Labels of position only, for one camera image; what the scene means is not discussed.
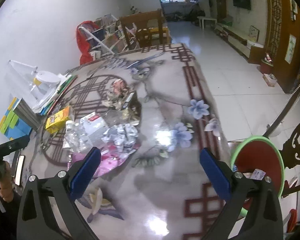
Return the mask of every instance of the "tv stand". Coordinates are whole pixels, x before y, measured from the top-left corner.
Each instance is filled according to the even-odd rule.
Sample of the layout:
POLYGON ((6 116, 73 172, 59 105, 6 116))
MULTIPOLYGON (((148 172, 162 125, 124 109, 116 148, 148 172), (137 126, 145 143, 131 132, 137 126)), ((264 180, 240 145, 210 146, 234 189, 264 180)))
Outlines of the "tv stand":
POLYGON ((226 26, 217 23, 216 30, 221 33, 227 33, 227 42, 242 56, 247 58, 248 63, 260 64, 261 59, 265 56, 265 49, 263 45, 252 42, 249 36, 244 32, 234 27, 226 26))

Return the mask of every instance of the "carved wooden chair back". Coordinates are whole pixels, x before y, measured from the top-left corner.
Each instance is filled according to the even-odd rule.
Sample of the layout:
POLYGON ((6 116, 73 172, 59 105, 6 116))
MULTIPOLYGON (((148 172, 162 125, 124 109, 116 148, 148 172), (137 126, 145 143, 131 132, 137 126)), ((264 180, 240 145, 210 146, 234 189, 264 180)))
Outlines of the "carved wooden chair back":
MULTIPOLYGON (((290 138, 283 144, 283 149, 280 153, 285 167, 292 169, 295 166, 300 165, 300 124, 298 124, 290 138)), ((300 185, 289 188, 287 182, 285 182, 282 195, 289 195, 297 191, 300 191, 300 185)))
POLYGON ((149 20, 156 19, 158 21, 158 30, 159 30, 159 42, 163 44, 163 29, 162 29, 162 9, 156 11, 138 13, 125 17, 120 17, 120 22, 122 25, 123 33, 129 49, 132 49, 130 43, 130 35, 127 33, 126 26, 135 24, 137 27, 136 38, 139 42, 141 48, 151 46, 152 35, 149 28, 147 27, 149 20))

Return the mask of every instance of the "red bag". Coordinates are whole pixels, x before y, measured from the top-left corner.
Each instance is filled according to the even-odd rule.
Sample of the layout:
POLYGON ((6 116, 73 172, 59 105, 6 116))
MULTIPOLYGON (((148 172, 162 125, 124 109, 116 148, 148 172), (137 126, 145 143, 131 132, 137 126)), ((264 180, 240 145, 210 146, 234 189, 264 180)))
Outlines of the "red bag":
POLYGON ((85 27, 90 32, 94 32, 94 31, 98 30, 100 27, 92 21, 85 21, 85 22, 79 24, 77 27, 77 30, 76 30, 77 44, 78 44, 79 50, 82 53, 82 55, 80 57, 80 65, 83 65, 83 64, 92 62, 93 58, 89 53, 89 51, 91 49, 91 45, 89 42, 86 41, 86 39, 89 38, 89 36, 83 30, 79 29, 79 27, 81 27, 81 26, 85 27))

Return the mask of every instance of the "yellow box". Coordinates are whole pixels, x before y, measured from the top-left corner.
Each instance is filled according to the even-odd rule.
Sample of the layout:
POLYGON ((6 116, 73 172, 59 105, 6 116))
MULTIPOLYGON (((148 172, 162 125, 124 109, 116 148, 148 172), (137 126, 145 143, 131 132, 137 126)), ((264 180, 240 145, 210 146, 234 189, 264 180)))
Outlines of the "yellow box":
POLYGON ((74 121, 74 112, 70 106, 50 116, 46 123, 46 130, 55 133, 66 126, 66 121, 74 121))

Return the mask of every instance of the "blue gripper pad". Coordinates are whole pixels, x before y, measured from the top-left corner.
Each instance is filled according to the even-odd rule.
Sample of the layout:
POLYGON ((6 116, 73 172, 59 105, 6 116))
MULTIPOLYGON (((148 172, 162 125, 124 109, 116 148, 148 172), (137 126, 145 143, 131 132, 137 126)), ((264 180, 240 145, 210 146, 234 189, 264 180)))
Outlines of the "blue gripper pad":
POLYGON ((101 162, 101 152, 98 148, 93 147, 87 156, 79 162, 75 162, 71 168, 75 169, 75 164, 81 164, 80 168, 70 181, 70 199, 75 201, 81 198, 90 183, 93 174, 96 172, 101 162))
POLYGON ((227 178, 224 172, 228 175, 232 174, 231 169, 224 162, 218 161, 207 148, 200 153, 200 164, 218 196, 226 202, 230 200, 231 185, 229 176, 227 178))

